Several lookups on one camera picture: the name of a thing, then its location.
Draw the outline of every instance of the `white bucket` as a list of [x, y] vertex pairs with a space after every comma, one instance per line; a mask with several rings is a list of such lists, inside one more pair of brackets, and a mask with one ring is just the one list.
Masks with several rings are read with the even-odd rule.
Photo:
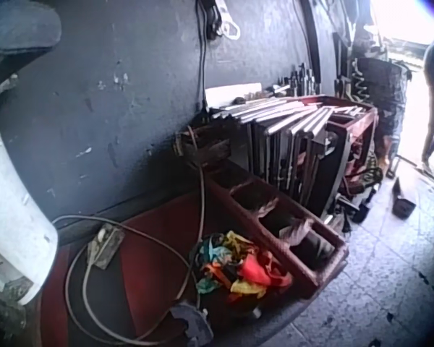
[[48, 277], [57, 246], [56, 229], [27, 192], [0, 136], [0, 291], [17, 286], [18, 302], [28, 303]]

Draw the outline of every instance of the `dark gray wall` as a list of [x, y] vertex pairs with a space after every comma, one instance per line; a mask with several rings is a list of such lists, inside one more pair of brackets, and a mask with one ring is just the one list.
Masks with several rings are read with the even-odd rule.
[[[47, 3], [61, 17], [61, 43], [0, 100], [0, 132], [35, 201], [49, 218], [96, 213], [175, 184], [183, 170], [170, 138], [197, 102], [194, 0]], [[210, 44], [206, 87], [268, 86], [307, 61], [291, 1], [227, 5], [242, 35]], [[319, 27], [323, 91], [332, 93], [328, 21]]]

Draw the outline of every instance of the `white plastic container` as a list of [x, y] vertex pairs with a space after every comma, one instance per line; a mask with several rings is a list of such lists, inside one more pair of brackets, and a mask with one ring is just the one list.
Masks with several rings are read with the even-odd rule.
[[27, 192], [0, 136], [0, 291], [28, 303], [48, 277], [57, 246], [56, 229]]

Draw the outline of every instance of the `tiled floor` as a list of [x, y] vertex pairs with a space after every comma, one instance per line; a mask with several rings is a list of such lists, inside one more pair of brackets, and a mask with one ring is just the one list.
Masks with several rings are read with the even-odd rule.
[[434, 346], [427, 341], [434, 333], [434, 184], [401, 164], [404, 174], [414, 175], [418, 192], [410, 218], [392, 214], [386, 179], [348, 236], [344, 272], [263, 347]]

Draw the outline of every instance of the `white cable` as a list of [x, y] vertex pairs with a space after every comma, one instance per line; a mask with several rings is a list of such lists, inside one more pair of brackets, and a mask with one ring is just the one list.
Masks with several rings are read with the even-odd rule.
[[[193, 142], [193, 146], [195, 147], [196, 153], [197, 153], [197, 142], [196, 142], [196, 137], [195, 137], [195, 133], [193, 132], [192, 128], [190, 126], [188, 126], [188, 130], [190, 132], [190, 136], [192, 138], [192, 142]], [[198, 236], [197, 236], [197, 244], [199, 244], [202, 239], [203, 239], [203, 231], [204, 231], [204, 220], [205, 220], [205, 184], [204, 184], [204, 173], [203, 173], [203, 168], [201, 167], [200, 164], [197, 165], [198, 166], [198, 170], [200, 173], [200, 192], [201, 192], [201, 213], [200, 213], [200, 225], [199, 225], [199, 231], [198, 231]], [[94, 221], [100, 221], [100, 222], [104, 222], [104, 223], [110, 223], [112, 225], [115, 226], [119, 226], [121, 228], [124, 228], [128, 231], [131, 231], [135, 234], [138, 234], [142, 237], [145, 237], [146, 239], [149, 239], [159, 245], [161, 245], [162, 247], [168, 249], [169, 251], [171, 251], [172, 253], [174, 253], [186, 266], [187, 266], [187, 274], [185, 276], [184, 282], [182, 284], [182, 287], [179, 290], [179, 293], [176, 295], [176, 300], [180, 300], [181, 297], [183, 296], [183, 293], [187, 287], [188, 281], [190, 279], [190, 276], [192, 276], [194, 283], [196, 284], [196, 277], [195, 274], [192, 271], [192, 264], [189, 264], [188, 261], [186, 261], [185, 258], [183, 258], [183, 256], [178, 253], [177, 250], [175, 250], [174, 248], [170, 247], [168, 244], [162, 242], [159, 239], [156, 239], [155, 237], [148, 235], [146, 233], [143, 233], [142, 231], [138, 231], [135, 228], [132, 228], [130, 226], [126, 226], [123, 223], [119, 223], [116, 222], [115, 220], [110, 220], [108, 218], [102, 218], [102, 217], [95, 217], [95, 216], [87, 216], [87, 215], [63, 215], [61, 217], [58, 217], [57, 219], [55, 219], [52, 223], [55, 224], [61, 220], [65, 220], [65, 219], [79, 219], [79, 220], [94, 220]], [[107, 328], [105, 325], [103, 325], [98, 318], [95, 316], [95, 314], [93, 313], [90, 304], [88, 302], [88, 298], [87, 298], [87, 283], [88, 283], [88, 278], [90, 277], [90, 271], [91, 271], [91, 267], [93, 266], [93, 261], [89, 260], [88, 262], [88, 266], [87, 266], [87, 270], [85, 271], [85, 276], [84, 276], [84, 281], [82, 284], [82, 298], [85, 304], [85, 308], [87, 309], [88, 314], [90, 315], [90, 317], [92, 318], [92, 320], [94, 321], [95, 324], [97, 324], [97, 326], [102, 329], [102, 331], [104, 331], [105, 333], [107, 333], [108, 335], [110, 335], [111, 337], [117, 339], [118, 341], [121, 342], [116, 342], [116, 341], [109, 341], [109, 340], [104, 340], [102, 338], [99, 338], [98, 336], [95, 336], [94, 334], [90, 333], [88, 330], [86, 330], [78, 321], [78, 319], [75, 317], [74, 311], [72, 310], [72, 306], [69, 300], [69, 281], [72, 275], [72, 271], [74, 270], [74, 267], [77, 263], [77, 261], [79, 260], [80, 256], [82, 255], [82, 253], [84, 252], [84, 250], [86, 249], [86, 246], [83, 247], [79, 253], [76, 255], [76, 257], [74, 258], [74, 260], [72, 261], [71, 266], [69, 267], [68, 273], [67, 273], [67, 278], [64, 284], [64, 296], [65, 296], [65, 300], [66, 300], [66, 305], [67, 305], [67, 309], [69, 312], [70, 317], [72, 318], [72, 320], [74, 321], [74, 323], [76, 324], [76, 326], [87, 336], [91, 337], [93, 340], [96, 340], [98, 342], [102, 342], [102, 343], [106, 343], [106, 344], [110, 344], [110, 345], [114, 345], [114, 346], [120, 346], [120, 345], [124, 345], [126, 343], [128, 344], [132, 344], [132, 345], [136, 345], [136, 346], [157, 346], [157, 345], [161, 345], [163, 343], [168, 343], [171, 340], [177, 338], [178, 336], [180, 336], [182, 333], [173, 336], [171, 338], [168, 338], [166, 340], [162, 340], [162, 341], [141, 341], [141, 339], [147, 337], [148, 335], [150, 335], [164, 320], [164, 318], [166, 317], [166, 315], [169, 313], [169, 310], [167, 310], [166, 312], [164, 312], [164, 314], [161, 316], [160, 320], [157, 321], [156, 324], [154, 324], [154, 326], [152, 326], [151, 329], [149, 329], [146, 333], [144, 333], [143, 335], [139, 336], [137, 339], [132, 340], [129, 338], [125, 338], [124, 336], [121, 336], [115, 332], [113, 332], [112, 330], [110, 330], [109, 328]], [[200, 307], [200, 295], [197, 294], [197, 300], [196, 300], [196, 306], [199, 309]]]

